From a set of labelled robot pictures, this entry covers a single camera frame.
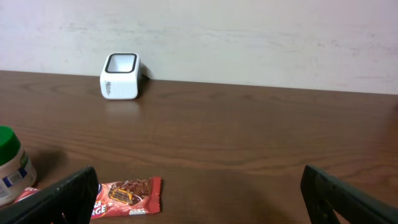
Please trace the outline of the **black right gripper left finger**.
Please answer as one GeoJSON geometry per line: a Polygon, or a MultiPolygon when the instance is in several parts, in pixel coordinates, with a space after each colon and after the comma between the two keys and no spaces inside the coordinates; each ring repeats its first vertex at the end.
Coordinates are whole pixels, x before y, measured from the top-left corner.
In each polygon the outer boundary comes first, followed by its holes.
{"type": "Polygon", "coordinates": [[[90,222],[98,194],[92,166],[1,210],[1,224],[90,222]]]}

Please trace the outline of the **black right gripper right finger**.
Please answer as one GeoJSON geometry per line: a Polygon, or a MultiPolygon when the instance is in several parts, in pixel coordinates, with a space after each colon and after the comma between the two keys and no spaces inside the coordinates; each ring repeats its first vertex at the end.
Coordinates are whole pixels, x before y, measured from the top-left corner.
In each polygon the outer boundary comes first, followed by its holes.
{"type": "Polygon", "coordinates": [[[397,223],[397,209],[352,185],[307,165],[300,189],[312,224],[339,223],[340,214],[349,223],[397,223]]]}

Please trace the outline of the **red chocolate bar wrapper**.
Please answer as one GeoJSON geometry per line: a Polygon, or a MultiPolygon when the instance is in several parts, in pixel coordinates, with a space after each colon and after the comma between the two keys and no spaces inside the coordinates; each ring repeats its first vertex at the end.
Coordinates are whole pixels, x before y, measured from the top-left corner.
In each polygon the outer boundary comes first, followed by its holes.
{"type": "MultiPolygon", "coordinates": [[[[98,185],[98,194],[91,213],[91,219],[151,214],[160,211],[160,190],[162,179],[125,180],[98,185]]],[[[40,191],[25,188],[18,201],[40,191]]]]}

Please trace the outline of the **green lid jar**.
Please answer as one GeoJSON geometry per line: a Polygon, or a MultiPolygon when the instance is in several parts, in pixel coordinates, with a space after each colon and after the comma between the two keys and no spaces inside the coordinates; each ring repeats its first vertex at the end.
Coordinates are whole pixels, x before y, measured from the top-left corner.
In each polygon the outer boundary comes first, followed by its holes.
{"type": "Polygon", "coordinates": [[[37,173],[13,129],[1,126],[1,206],[35,184],[37,173]]]}

